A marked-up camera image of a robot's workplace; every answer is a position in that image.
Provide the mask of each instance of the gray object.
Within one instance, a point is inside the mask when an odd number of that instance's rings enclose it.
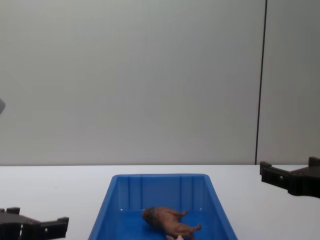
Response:
[[[5,107],[6,107],[6,103],[0,98],[0,114],[3,112]]]

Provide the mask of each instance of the white wall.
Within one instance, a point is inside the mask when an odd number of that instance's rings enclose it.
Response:
[[[258,162],[320,157],[320,1],[269,0]]]
[[[0,163],[253,164],[264,0],[1,0]]]

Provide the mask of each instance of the blue plastic bin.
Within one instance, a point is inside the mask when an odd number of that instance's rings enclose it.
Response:
[[[205,174],[115,175],[89,240],[165,240],[142,219],[148,207],[187,210],[182,222],[202,224],[196,240],[236,240],[237,237]]]

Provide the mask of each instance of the brown toy animal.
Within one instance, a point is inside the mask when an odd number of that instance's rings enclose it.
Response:
[[[201,224],[191,227],[179,222],[187,211],[182,213],[167,207],[150,207],[142,212],[142,218],[152,227],[163,229],[167,235],[191,238],[194,240],[194,232],[201,229]]]

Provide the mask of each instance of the white table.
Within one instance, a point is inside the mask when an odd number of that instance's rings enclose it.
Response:
[[[87,240],[112,176],[143,173],[208,174],[239,240],[320,239],[320,199],[261,182],[254,165],[3,166],[0,208],[40,221],[69,217],[66,240]]]

